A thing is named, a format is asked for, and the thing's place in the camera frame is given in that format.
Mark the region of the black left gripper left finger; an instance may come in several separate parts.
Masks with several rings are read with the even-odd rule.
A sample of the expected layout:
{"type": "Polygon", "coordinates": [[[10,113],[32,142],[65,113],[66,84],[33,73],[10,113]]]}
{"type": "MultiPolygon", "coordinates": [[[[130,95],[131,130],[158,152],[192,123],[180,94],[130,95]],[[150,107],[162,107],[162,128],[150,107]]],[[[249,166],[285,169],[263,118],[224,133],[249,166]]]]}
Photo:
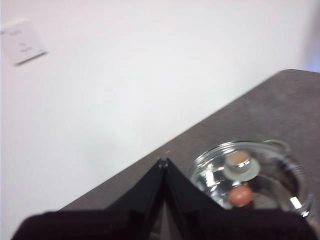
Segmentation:
{"type": "Polygon", "coordinates": [[[98,210],[46,212],[25,219],[14,240],[146,240],[164,198],[166,160],[159,159],[124,195],[98,210]]]}

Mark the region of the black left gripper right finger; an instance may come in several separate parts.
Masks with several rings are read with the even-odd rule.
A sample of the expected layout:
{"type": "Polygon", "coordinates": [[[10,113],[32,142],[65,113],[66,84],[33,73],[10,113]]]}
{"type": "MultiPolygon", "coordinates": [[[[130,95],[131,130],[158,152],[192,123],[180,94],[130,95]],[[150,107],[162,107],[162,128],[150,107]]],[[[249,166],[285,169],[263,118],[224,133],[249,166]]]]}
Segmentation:
{"type": "Polygon", "coordinates": [[[185,240],[314,240],[316,233],[296,213],[278,209],[226,210],[165,160],[166,203],[185,240]]]}

